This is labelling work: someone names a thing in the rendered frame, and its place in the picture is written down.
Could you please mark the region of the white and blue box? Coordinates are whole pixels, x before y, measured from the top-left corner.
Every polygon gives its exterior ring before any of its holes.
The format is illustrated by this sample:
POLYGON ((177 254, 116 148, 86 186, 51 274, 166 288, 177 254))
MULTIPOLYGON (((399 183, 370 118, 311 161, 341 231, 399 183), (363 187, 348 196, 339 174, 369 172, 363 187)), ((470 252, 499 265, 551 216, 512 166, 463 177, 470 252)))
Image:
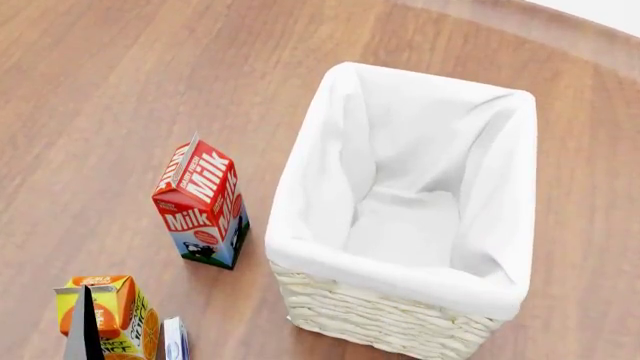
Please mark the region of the white and blue box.
POLYGON ((157 360, 191 360, 188 332, 180 317, 163 320, 157 360))

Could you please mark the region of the orange juice carton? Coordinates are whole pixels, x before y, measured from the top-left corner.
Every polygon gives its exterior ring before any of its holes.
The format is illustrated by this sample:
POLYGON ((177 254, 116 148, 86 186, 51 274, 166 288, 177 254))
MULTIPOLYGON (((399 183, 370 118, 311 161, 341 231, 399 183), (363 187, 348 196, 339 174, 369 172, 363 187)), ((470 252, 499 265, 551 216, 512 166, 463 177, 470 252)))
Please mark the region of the orange juice carton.
POLYGON ((160 320, 130 275, 77 276, 56 293, 62 335, 69 335, 81 287, 92 292, 100 344, 106 360, 156 360, 160 320))

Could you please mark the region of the red milk carton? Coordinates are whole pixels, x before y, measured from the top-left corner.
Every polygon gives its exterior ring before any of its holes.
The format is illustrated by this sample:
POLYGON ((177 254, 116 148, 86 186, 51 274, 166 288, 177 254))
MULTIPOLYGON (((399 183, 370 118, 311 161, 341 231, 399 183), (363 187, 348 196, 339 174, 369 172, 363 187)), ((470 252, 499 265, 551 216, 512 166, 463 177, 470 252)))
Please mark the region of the red milk carton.
POLYGON ((175 150, 152 200, 183 259, 234 269, 250 221, 231 158, 194 135, 175 150))

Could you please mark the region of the white wicker basket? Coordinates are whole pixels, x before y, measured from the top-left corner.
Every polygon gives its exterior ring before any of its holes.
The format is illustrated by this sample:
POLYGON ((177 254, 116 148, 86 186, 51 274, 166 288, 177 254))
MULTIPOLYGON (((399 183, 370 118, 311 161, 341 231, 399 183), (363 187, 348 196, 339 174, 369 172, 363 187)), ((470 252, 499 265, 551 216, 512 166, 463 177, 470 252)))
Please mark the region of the white wicker basket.
POLYGON ((295 326, 389 353, 468 360, 504 323, 270 266, 295 326))

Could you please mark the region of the white-lined wicker basket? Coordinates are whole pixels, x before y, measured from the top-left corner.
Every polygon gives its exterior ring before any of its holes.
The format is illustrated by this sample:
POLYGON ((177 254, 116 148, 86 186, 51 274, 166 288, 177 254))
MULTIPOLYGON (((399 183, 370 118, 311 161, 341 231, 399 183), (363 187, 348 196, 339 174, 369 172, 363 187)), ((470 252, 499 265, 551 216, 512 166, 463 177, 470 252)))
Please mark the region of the white-lined wicker basket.
POLYGON ((511 320, 527 296, 534 96, 356 62, 326 72, 276 188, 268 259, 511 320))

